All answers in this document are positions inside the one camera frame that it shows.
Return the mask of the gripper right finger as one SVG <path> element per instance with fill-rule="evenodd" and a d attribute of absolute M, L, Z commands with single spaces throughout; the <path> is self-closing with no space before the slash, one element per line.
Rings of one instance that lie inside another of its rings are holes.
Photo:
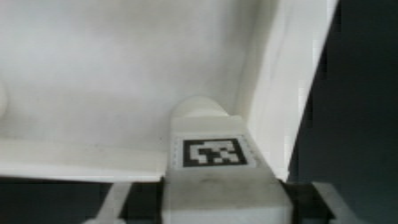
<path fill-rule="evenodd" d="M 283 188 L 294 204 L 292 224 L 363 224 L 331 183 L 285 182 Z"/>

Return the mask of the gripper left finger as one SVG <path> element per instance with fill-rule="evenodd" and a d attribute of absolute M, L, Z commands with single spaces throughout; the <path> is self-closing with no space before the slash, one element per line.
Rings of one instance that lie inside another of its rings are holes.
<path fill-rule="evenodd" d="M 82 224 L 161 224 L 164 183 L 116 183 L 98 213 Z"/>

